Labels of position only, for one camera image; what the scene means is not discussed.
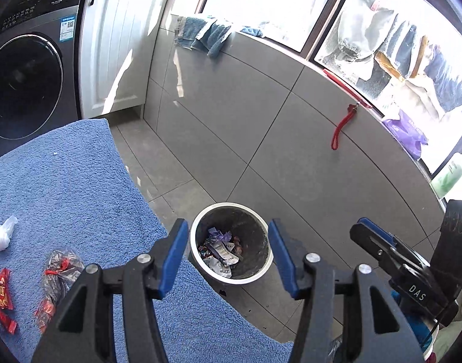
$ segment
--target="trash can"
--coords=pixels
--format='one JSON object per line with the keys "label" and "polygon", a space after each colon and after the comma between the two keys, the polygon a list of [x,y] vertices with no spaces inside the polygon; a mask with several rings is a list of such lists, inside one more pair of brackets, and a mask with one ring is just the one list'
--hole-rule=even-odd
{"label": "trash can", "polygon": [[[238,236],[242,245],[242,260],[232,271],[231,278],[214,273],[202,260],[198,247],[204,244],[208,229]],[[273,253],[268,242],[268,225],[256,212],[242,204],[216,203],[201,211],[192,223],[189,234],[191,253],[198,270],[221,283],[243,285],[258,280],[270,268]]]}

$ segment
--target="tiled wall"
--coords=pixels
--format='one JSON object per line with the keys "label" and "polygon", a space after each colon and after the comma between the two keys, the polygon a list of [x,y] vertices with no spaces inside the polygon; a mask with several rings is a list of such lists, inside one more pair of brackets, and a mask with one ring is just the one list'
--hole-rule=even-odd
{"label": "tiled wall", "polygon": [[251,37],[234,34],[212,60],[175,47],[173,28],[164,15],[144,118],[215,201],[281,218],[307,249],[342,268],[374,265],[349,239],[360,217],[431,256],[428,236],[443,210],[374,116],[359,110],[332,151],[353,102],[339,87]]}

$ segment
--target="metal screw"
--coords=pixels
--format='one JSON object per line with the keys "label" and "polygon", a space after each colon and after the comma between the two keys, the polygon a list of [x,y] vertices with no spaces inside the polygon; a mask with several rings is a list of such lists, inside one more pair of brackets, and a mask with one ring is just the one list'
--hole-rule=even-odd
{"label": "metal screw", "polygon": [[305,259],[308,262],[316,263],[320,261],[320,255],[318,255],[317,253],[308,253],[307,255],[305,255]]}
{"label": "metal screw", "polygon": [[91,263],[90,265],[88,265],[88,266],[85,268],[85,271],[86,271],[88,274],[94,274],[94,273],[96,273],[97,271],[99,271],[99,267],[98,267],[95,263]]}
{"label": "metal screw", "polygon": [[141,253],[138,257],[137,257],[137,261],[140,262],[140,263],[147,263],[150,261],[150,255],[147,254],[147,253]]}
{"label": "metal screw", "polygon": [[372,271],[372,268],[369,265],[362,263],[359,265],[359,271],[362,274],[369,274]]}

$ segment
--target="tiled floor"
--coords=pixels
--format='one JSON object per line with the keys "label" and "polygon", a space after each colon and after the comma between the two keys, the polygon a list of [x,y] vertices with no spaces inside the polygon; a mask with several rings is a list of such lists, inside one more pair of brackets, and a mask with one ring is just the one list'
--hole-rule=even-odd
{"label": "tiled floor", "polygon": [[[113,139],[135,185],[168,229],[176,218],[191,223],[205,207],[213,204],[211,196],[193,179],[144,120],[133,110],[105,116]],[[301,304],[283,289],[275,264],[259,280],[244,287],[212,285],[250,323],[279,342],[295,338]],[[336,312],[342,300],[336,301]],[[332,336],[342,332],[333,321]]]}

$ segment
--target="washing machine control panel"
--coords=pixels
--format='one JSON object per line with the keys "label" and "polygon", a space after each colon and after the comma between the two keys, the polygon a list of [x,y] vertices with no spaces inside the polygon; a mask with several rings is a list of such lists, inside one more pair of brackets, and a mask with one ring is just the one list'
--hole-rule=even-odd
{"label": "washing machine control panel", "polygon": [[29,19],[79,3],[80,0],[25,0],[13,3],[0,17],[0,33]]}

